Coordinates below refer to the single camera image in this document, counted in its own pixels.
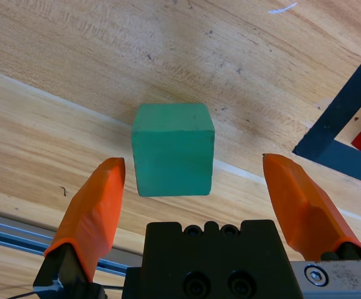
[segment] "wooden table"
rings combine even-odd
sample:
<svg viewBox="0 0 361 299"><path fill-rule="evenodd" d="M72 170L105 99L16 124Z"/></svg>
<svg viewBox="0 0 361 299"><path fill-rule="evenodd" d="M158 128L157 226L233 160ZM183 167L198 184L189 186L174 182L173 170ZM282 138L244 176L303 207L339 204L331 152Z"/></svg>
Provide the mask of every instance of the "wooden table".
<svg viewBox="0 0 361 299"><path fill-rule="evenodd" d="M140 254L152 221L276 220L261 158L279 153L328 192L361 240L361 182L291 153L361 63L361 1L302 0L269 13L290 4L0 0L0 215L56 229L90 173L123 156L114 246ZM137 195L130 145L137 108L173 102L204 102L213 117L207 197ZM350 144L361 130L361 110L356 116L339 141ZM6 287L28 289L41 258L0 248L0 261L6 298L26 292Z"/></svg>

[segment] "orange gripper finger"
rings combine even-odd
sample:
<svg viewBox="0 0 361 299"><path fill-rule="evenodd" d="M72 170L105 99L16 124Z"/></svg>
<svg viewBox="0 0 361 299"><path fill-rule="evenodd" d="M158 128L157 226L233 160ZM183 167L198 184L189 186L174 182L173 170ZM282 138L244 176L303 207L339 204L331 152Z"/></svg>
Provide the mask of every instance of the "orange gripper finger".
<svg viewBox="0 0 361 299"><path fill-rule="evenodd" d="M117 230L125 183L123 158L105 160L72 198L52 245L70 243L89 282L97 263L108 254Z"/></svg>
<svg viewBox="0 0 361 299"><path fill-rule="evenodd" d="M284 237L305 260L320 260L344 242L361 248L330 197L301 166L279 154L265 154L263 170Z"/></svg>

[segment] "green foam block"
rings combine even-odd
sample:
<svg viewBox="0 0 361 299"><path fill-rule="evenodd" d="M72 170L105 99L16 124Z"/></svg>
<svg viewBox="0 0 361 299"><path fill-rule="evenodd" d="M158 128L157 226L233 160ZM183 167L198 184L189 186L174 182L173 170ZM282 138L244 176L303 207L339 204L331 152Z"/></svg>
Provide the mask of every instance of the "green foam block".
<svg viewBox="0 0 361 299"><path fill-rule="evenodd" d="M208 195L214 134L204 104L141 105L132 130L139 195Z"/></svg>

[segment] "black cable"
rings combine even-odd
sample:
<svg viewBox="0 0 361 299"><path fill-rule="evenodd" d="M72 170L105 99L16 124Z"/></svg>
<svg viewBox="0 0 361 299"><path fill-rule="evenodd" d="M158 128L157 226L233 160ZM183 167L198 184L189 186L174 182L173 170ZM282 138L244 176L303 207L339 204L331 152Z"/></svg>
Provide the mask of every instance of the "black cable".
<svg viewBox="0 0 361 299"><path fill-rule="evenodd" d="M102 285L102 287L107 290L123 290L123 287L120 287L118 285Z"/></svg>
<svg viewBox="0 0 361 299"><path fill-rule="evenodd" d="M29 293L20 294L20 295L14 296L14 297L10 297L10 298L7 298L7 299L18 299L18 298L23 298L23 297L31 296L31 295L33 295L33 294L36 294L36 293L35 293L35 292L29 292Z"/></svg>

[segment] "screw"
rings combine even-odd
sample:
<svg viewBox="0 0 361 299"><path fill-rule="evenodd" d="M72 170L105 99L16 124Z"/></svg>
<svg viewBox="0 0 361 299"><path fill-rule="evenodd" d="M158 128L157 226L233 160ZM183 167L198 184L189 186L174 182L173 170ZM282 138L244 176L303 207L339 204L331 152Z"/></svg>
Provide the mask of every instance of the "screw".
<svg viewBox="0 0 361 299"><path fill-rule="evenodd" d="M327 284L325 271L318 266L310 265L305 268L305 276L314 285L324 287Z"/></svg>

